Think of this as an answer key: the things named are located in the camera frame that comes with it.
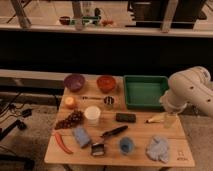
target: white cup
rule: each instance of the white cup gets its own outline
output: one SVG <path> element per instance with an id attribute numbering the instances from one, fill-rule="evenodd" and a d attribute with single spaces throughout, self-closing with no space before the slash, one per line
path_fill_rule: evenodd
<path id="1" fill-rule="evenodd" d="M 97 106 L 89 106 L 84 111 L 84 116 L 87 118 L 88 124 L 96 126 L 99 123 L 101 110 Z"/>

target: light blue towel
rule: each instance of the light blue towel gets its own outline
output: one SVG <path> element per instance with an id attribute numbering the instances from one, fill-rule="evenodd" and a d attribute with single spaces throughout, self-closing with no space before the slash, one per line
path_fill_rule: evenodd
<path id="1" fill-rule="evenodd" d="M 146 148 L 146 154 L 150 159 L 167 163 L 169 161 L 169 144 L 168 139 L 154 136 Z"/>
<path id="2" fill-rule="evenodd" d="M 86 130 L 82 126 L 78 126 L 73 130 L 73 135 L 80 147 L 83 148 L 91 142 L 91 138 L 87 134 Z"/>

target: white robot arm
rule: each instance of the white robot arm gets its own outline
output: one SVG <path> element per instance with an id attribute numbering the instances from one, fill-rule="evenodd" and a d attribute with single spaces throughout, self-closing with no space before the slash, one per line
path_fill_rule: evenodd
<path id="1" fill-rule="evenodd" d="M 213 91 L 209 88 L 211 75 L 204 67 L 193 67 L 169 77 L 169 90 L 160 98 L 168 113 L 181 113 L 190 102 L 213 117 Z"/>

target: chili pepper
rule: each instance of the chili pepper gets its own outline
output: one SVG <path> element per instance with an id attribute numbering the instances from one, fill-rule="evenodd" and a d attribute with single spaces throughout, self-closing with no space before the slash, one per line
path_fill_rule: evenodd
<path id="1" fill-rule="evenodd" d="M 72 152 L 71 150 L 69 150 L 69 149 L 64 145 L 64 142 L 63 142 L 63 139 L 62 139 L 61 134 L 58 133 L 58 132 L 55 132 L 54 135 L 55 135 L 55 139 L 56 139 L 56 141 L 57 141 L 59 147 L 61 147 L 61 149 L 62 149 L 64 152 L 66 152 L 66 153 L 68 153 L 68 154 L 72 154 L 73 152 Z"/>

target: wooden table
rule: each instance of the wooden table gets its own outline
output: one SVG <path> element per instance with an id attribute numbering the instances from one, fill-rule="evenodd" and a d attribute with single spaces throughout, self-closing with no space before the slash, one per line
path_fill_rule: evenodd
<path id="1" fill-rule="evenodd" d="M 54 135 L 54 129 L 50 137 L 49 145 L 46 151 L 46 163 L 58 164 L 77 164 L 77 165 L 116 165 L 116 166 L 157 166 L 157 167 L 194 167 L 195 163 L 187 143 L 184 130 L 181 126 L 179 118 L 170 128 L 164 128 L 162 123 L 147 124 L 145 121 L 157 112 L 152 111 L 130 111 L 126 109 L 124 100 L 123 79 L 116 77 L 118 86 L 111 93 L 107 94 L 115 98 L 114 108 L 107 110 L 102 100 L 82 99 L 82 96 L 101 97 L 107 96 L 100 92 L 96 85 L 97 77 L 86 77 L 87 81 L 83 89 L 78 93 L 71 93 L 68 89 L 64 90 L 64 95 L 60 104 L 56 121 L 65 119 L 72 110 L 67 109 L 64 100 L 67 96 L 74 96 L 77 99 L 80 110 L 90 105 L 97 105 L 102 110 L 100 123 L 98 126 L 89 126 L 87 121 L 83 126 L 93 141 L 100 140 L 103 132 L 114 129 L 116 127 L 126 125 L 115 121 L 116 112 L 132 112 L 136 114 L 137 122 L 129 123 L 128 129 L 117 136 L 111 137 L 106 141 L 106 155 L 104 157 L 93 157 L 90 155 L 91 148 L 81 149 L 72 135 L 72 129 L 57 130 L 63 135 L 65 145 L 72 149 L 73 154 L 66 154 L 59 148 Z M 145 153 L 145 149 L 149 144 L 152 136 L 161 135 L 167 137 L 170 145 L 170 159 L 167 164 L 150 160 Z M 131 137 L 135 143 L 135 150 L 127 156 L 119 151 L 119 140 L 124 137 Z"/>

